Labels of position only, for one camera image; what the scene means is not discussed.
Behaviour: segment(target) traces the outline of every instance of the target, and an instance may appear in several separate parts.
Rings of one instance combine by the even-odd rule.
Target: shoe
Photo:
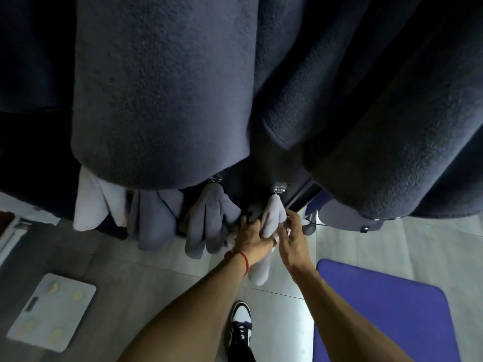
[[[250,347],[250,338],[252,336],[252,315],[250,309],[245,302],[237,302],[233,306],[231,313],[231,331],[228,347],[232,343],[243,343]]]

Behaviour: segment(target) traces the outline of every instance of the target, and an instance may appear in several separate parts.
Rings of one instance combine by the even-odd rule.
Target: black pants
[[[250,347],[243,343],[232,343],[228,348],[228,362],[256,362]]]

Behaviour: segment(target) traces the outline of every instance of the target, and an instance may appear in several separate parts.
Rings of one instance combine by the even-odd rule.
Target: red bracelet
[[[243,254],[243,252],[241,251],[238,251],[238,250],[228,250],[226,253],[225,253],[225,256],[224,258],[226,258],[228,255],[230,254],[241,254],[244,258],[245,258],[245,263],[246,263],[246,272],[244,274],[244,277],[246,276],[246,274],[248,273],[248,270],[250,269],[250,264],[248,263],[248,258],[246,257],[245,254]]]

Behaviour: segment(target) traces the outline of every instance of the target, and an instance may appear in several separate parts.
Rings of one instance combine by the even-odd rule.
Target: blue mat
[[[448,301],[435,286],[323,259],[317,270],[415,362],[459,362]],[[315,327],[313,360],[329,362]]]

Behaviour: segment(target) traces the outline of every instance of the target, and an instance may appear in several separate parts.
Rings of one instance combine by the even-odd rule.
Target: person's left hand
[[[273,237],[260,238],[260,220],[248,223],[246,216],[242,216],[240,229],[235,239],[234,251],[241,251],[246,255],[249,266],[261,261],[277,244]]]

